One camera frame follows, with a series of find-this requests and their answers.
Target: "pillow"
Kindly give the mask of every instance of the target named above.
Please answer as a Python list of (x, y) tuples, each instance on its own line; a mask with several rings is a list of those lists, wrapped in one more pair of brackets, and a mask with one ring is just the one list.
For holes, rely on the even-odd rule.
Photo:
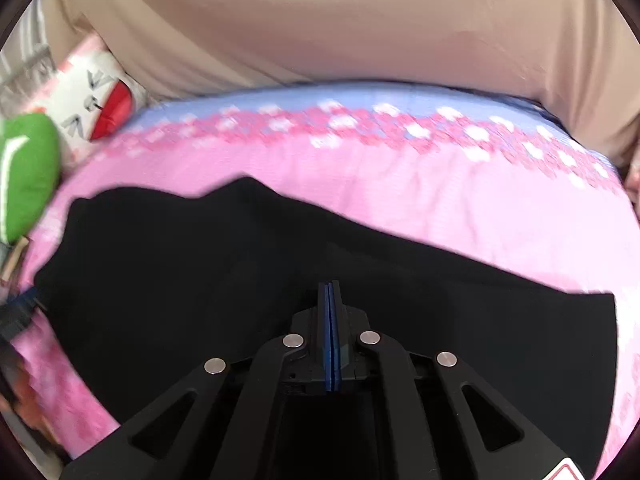
[(2, 121), (0, 242), (13, 244), (42, 214), (60, 176), (56, 125), (44, 114)]
[(62, 168), (69, 173), (145, 102), (145, 90), (124, 73), (93, 32), (60, 64), (24, 111), (46, 113), (53, 120), (60, 134)]
[(531, 98), (628, 163), (640, 44), (611, 0), (43, 0), (54, 59), (100, 31), (152, 94), (374, 78)]

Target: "black cloth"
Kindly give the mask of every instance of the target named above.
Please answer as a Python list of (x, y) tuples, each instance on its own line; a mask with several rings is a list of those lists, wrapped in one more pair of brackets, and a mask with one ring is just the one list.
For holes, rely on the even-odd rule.
[(126, 420), (210, 357), (287, 333), (318, 282), (413, 352), (455, 352), (590, 477), (616, 376), (610, 294), (566, 294), (241, 178), (197, 199), (121, 188), (73, 202), (35, 284), (98, 400)]

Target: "pink blanket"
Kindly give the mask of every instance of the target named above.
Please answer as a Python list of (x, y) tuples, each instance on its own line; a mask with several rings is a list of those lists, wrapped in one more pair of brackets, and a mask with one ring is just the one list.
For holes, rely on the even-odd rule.
[[(373, 228), (547, 285), (611, 291), (619, 356), (602, 471), (640, 416), (640, 230), (614, 171), (559, 142), (548, 124), (521, 130), (497, 116), (472, 120), (450, 103), (422, 117), (385, 102), (365, 110), (324, 101), (295, 112), (265, 104), (121, 133), (61, 188), (33, 231), (24, 284), (55, 250), (76, 197), (115, 186), (197, 196), (249, 174)], [(363, 134), (373, 130), (380, 134)], [(42, 314), (15, 346), (73, 456), (117, 427)]]

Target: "flower pattern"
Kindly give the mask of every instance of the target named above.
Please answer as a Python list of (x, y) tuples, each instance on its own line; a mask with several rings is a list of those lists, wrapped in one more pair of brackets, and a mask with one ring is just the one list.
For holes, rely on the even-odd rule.
[(424, 154), (443, 144), (458, 145), (474, 162), (488, 162), (495, 155), (526, 170), (549, 178), (565, 174), (575, 187), (622, 192), (616, 173), (572, 139), (561, 142), (542, 124), (525, 132), (498, 116), (478, 121), (451, 107), (439, 107), (430, 116), (413, 116), (388, 103), (347, 108), (335, 100), (299, 111), (266, 104), (258, 111), (223, 108), (208, 118), (189, 117), (187, 124), (163, 121), (144, 131), (126, 131), (112, 140), (103, 156), (132, 151), (130, 156), (172, 149), (182, 140), (206, 146), (204, 139), (225, 142), (274, 144), (288, 136), (310, 136), (313, 146), (338, 148), (345, 139), (393, 150), (409, 146)]

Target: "green pillow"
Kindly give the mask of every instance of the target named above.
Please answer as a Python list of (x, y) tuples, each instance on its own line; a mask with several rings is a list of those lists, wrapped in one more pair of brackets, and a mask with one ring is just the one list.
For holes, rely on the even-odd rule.
[(14, 243), (44, 211), (60, 176), (55, 124), (44, 114), (0, 121), (0, 241)]

